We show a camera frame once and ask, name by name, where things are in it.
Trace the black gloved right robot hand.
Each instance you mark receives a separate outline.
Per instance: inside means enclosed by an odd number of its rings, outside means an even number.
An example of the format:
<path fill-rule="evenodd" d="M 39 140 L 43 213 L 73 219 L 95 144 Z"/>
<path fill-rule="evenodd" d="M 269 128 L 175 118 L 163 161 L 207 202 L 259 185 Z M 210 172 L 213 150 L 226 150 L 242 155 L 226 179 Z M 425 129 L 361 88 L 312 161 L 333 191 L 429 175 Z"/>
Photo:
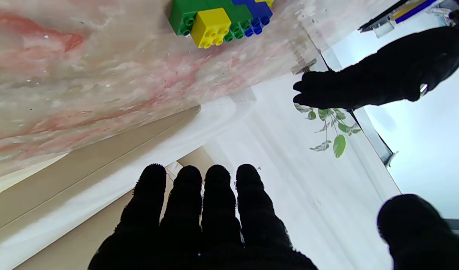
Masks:
<path fill-rule="evenodd" d="M 294 250 L 284 222 L 254 166 L 231 175 L 213 165 L 202 179 L 194 166 L 177 174 L 163 218 L 167 173 L 160 164 L 142 172 L 114 233 L 89 270 L 315 270 Z M 459 236 L 426 200 L 396 195 L 379 210 L 377 227 L 394 270 L 459 270 Z"/>

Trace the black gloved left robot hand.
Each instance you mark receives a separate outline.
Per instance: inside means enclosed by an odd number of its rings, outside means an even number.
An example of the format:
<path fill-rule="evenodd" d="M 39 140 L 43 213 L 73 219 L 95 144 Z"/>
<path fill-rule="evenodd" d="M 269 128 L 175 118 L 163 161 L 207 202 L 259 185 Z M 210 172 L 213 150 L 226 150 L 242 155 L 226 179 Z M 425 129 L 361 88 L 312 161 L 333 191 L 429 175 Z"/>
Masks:
<path fill-rule="evenodd" d="M 459 68 L 459 24 L 403 36 L 340 71 L 307 72 L 293 102 L 318 109 L 358 109 L 418 101 Z"/>

